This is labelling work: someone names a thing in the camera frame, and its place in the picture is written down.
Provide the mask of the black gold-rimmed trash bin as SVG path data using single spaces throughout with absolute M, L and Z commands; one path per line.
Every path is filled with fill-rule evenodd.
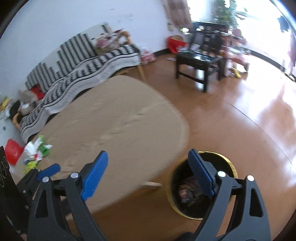
M 238 177 L 234 165 L 222 154 L 200 151 L 199 155 L 216 170 L 224 171 L 230 177 Z M 188 219 L 202 220 L 210 205 L 210 198 L 203 194 L 187 157 L 181 159 L 172 171 L 166 185 L 166 196 L 173 210 Z

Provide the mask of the green snack bag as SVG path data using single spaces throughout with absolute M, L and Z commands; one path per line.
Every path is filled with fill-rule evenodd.
M 29 173 L 32 169 L 35 169 L 38 165 L 38 161 L 31 160 L 25 164 L 24 171 L 25 173 Z

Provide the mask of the red pig-shaped plastic toy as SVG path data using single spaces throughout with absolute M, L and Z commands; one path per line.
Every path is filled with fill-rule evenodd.
M 6 143 L 4 150 L 8 163 L 15 166 L 23 153 L 24 147 L 20 146 L 16 141 L 10 138 Z

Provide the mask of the white side cabinet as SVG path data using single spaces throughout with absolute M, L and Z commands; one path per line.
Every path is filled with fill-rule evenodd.
M 20 146 L 24 146 L 20 131 L 10 119 L 11 100 L 1 94 L 1 146 L 5 146 L 9 139 L 14 140 Z

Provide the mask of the brown plush toy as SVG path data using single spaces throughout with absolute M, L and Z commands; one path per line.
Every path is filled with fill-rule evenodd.
M 38 105 L 38 97 L 31 90 L 20 91 L 20 106 L 18 112 L 22 115 L 28 115 Z

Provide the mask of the black white striped sofa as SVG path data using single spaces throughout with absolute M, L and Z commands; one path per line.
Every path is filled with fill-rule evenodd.
M 122 43 L 102 54 L 96 51 L 96 38 L 112 36 L 114 33 L 108 23 L 88 28 L 61 44 L 27 75 L 26 89 L 37 85 L 45 96 L 20 122 L 24 142 L 79 93 L 104 82 L 121 69 L 140 67 L 140 50 L 133 43 Z

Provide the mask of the pink floral cushion pile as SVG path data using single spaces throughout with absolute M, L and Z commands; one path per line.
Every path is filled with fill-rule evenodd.
M 95 50 L 98 55 L 102 55 L 106 52 L 117 49 L 119 44 L 119 39 L 123 29 L 116 30 L 115 32 L 101 34 L 99 38 L 95 40 Z

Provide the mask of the black coffee table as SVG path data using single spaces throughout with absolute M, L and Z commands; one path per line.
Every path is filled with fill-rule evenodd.
M 175 64 L 175 78 L 179 79 L 180 76 L 184 76 L 193 80 L 194 82 L 203 84 L 203 92 L 206 93 L 208 89 L 209 76 L 215 72 L 218 73 L 218 80 L 222 78 L 222 65 L 221 58 L 218 56 L 212 57 L 203 53 L 197 53 L 195 51 L 184 51 L 176 54 Z M 187 65 L 193 67 L 195 70 L 201 70 L 204 72 L 203 79 L 193 77 L 180 71 L 181 65 Z

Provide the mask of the red plastic bag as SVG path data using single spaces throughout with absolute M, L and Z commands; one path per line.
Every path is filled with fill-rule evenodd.
M 180 48 L 187 48 L 188 44 L 182 36 L 173 35 L 167 38 L 166 46 L 172 54 L 176 54 Z

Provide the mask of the beige patterned curtain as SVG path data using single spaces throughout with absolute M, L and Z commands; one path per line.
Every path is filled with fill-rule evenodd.
M 164 1 L 164 5 L 170 22 L 176 28 L 192 27 L 189 7 L 186 0 L 167 0 Z

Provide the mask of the green potted plant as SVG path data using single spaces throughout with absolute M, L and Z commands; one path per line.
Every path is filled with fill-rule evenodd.
M 236 1 L 227 1 L 229 5 L 227 6 L 225 0 L 215 0 L 212 4 L 211 9 L 211 20 L 212 23 L 224 24 L 228 27 L 237 27 L 237 21 L 235 16 L 236 11 Z

